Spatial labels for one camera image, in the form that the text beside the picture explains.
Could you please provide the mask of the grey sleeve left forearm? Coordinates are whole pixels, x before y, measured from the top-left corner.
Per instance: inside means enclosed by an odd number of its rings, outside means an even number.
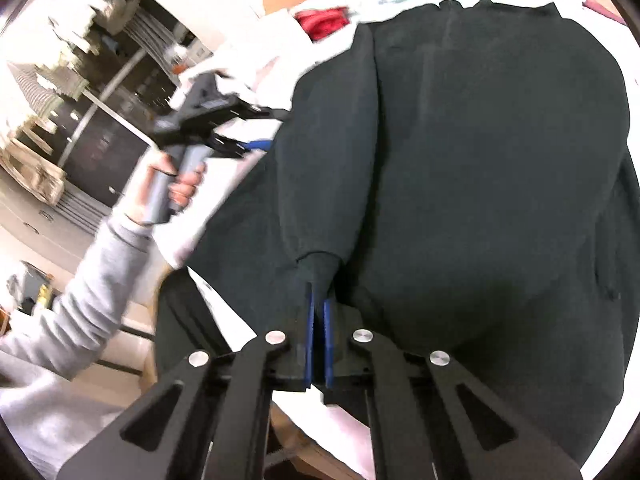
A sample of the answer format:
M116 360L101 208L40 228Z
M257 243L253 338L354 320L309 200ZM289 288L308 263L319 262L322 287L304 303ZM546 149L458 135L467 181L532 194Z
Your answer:
M150 229L114 212L51 313L1 339L1 416L43 478L55 478L121 412L74 391L72 381L119 330L150 245Z

